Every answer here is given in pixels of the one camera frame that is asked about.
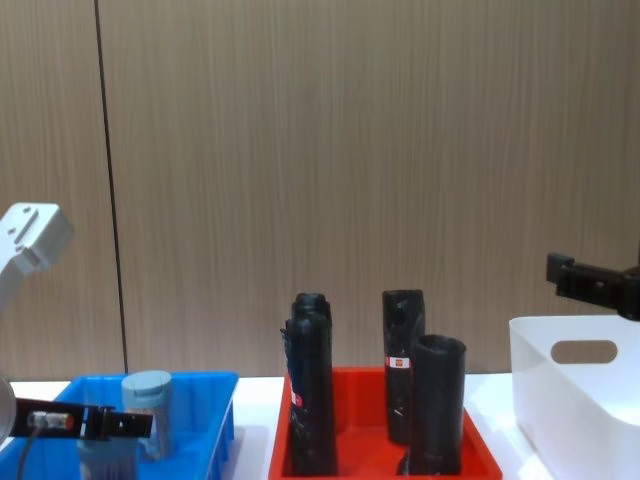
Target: wooden panel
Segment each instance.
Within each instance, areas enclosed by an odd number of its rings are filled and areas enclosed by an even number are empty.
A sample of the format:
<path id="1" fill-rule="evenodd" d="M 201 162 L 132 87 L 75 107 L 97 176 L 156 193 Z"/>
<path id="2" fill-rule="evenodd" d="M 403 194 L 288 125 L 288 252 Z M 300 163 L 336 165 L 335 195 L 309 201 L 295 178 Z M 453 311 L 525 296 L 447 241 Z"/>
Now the wooden panel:
<path id="1" fill-rule="evenodd" d="M 547 252 L 635 260 L 633 0 L 100 8 L 133 368 L 281 373 L 302 290 L 336 364 L 381 364 L 382 290 L 422 288 L 507 370 L 509 319 L 594 311 Z"/>
<path id="2" fill-rule="evenodd" d="M 75 236 L 0 313 L 0 369 L 69 378 L 124 367 L 91 0 L 0 2 L 0 216 L 61 205 Z"/>

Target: table surface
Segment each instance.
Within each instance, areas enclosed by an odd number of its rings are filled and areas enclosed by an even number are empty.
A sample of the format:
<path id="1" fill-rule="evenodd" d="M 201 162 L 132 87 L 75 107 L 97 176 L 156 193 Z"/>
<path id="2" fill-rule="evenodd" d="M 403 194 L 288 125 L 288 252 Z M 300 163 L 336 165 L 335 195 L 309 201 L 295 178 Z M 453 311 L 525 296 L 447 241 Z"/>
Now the table surface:
<path id="1" fill-rule="evenodd" d="M 223 480 L 267 479 L 283 383 L 282 377 L 241 378 L 238 382 L 233 395 L 236 438 L 224 467 Z M 68 384 L 13 382 L 11 385 L 17 397 L 52 400 Z M 553 480 L 516 423 L 511 374 L 467 375 L 464 403 L 505 480 Z"/>

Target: black plastic tube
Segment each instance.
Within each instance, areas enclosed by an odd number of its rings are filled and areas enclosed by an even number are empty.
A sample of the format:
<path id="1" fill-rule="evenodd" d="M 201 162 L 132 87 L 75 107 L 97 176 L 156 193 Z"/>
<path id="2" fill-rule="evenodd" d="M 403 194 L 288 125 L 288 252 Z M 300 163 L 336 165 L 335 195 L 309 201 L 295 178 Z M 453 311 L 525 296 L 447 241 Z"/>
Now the black plastic tube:
<path id="1" fill-rule="evenodd" d="M 412 344 L 424 335 L 422 290 L 382 292 L 387 434 L 399 445 L 409 444 Z"/>
<path id="2" fill-rule="evenodd" d="M 466 350 L 442 335 L 425 335 L 413 346 L 409 475 L 460 473 Z"/>
<path id="3" fill-rule="evenodd" d="M 289 451 L 294 476 L 337 474 L 331 310 L 324 295 L 299 294 L 282 330 L 291 380 Z"/>

